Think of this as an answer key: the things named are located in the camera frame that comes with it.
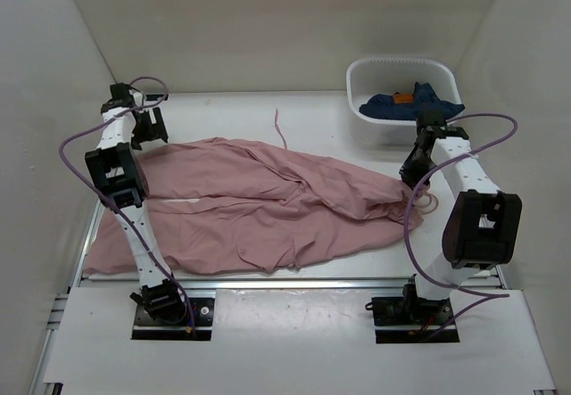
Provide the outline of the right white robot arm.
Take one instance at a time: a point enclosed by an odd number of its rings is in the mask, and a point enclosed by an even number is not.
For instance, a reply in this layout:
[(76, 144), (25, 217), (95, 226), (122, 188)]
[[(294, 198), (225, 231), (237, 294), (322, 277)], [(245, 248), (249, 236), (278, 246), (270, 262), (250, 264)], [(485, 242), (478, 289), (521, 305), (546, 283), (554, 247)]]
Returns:
[(400, 314), (419, 324), (435, 320), (451, 292), (471, 276), (511, 261), (522, 201), (491, 180), (468, 133), (449, 124), (441, 111), (421, 113), (416, 129), (414, 147), (400, 169), (401, 180), (412, 190), (404, 229), (410, 229), (413, 205), (435, 173), (444, 176), (454, 197), (440, 252), (427, 267), (416, 266), (403, 288)]

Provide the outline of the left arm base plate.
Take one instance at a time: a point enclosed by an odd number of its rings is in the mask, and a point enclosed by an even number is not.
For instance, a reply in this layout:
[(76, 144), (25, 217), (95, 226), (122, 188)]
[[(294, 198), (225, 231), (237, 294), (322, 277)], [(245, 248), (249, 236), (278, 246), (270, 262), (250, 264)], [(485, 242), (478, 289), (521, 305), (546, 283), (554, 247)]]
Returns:
[(214, 297), (191, 297), (194, 320), (184, 317), (164, 319), (151, 317), (137, 305), (131, 339), (134, 341), (208, 342), (211, 339), (215, 315)]

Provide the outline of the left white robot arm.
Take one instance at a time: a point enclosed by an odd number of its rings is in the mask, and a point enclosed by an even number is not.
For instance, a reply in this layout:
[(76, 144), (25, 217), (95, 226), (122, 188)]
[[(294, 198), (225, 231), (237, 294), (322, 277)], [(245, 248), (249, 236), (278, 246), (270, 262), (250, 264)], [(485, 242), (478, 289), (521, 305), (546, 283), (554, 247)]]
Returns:
[(150, 318), (182, 325), (188, 306), (153, 233), (145, 204), (149, 186), (136, 157), (143, 143), (169, 140), (161, 109), (146, 107), (145, 94), (131, 84), (112, 84), (110, 92), (101, 108), (101, 139), (85, 154), (87, 170), (103, 204), (120, 223), (135, 260), (139, 291), (131, 299)]

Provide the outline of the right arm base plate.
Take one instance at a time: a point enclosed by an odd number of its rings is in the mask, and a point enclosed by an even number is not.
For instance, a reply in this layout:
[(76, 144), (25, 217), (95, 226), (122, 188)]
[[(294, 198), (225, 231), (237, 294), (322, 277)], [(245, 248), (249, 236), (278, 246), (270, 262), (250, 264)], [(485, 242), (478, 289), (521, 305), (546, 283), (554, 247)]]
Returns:
[(365, 304), (372, 313), (376, 344), (458, 343), (450, 300), (407, 302), (403, 297), (373, 297)]

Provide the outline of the pink trousers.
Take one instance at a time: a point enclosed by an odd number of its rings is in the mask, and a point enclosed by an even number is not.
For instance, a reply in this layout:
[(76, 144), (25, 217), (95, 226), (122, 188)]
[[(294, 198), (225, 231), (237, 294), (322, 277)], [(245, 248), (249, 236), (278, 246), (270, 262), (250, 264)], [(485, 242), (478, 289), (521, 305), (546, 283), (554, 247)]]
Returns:
[(263, 142), (167, 144), (139, 162), (161, 255), (191, 274), (316, 265), (389, 247), (423, 221), (396, 178)]

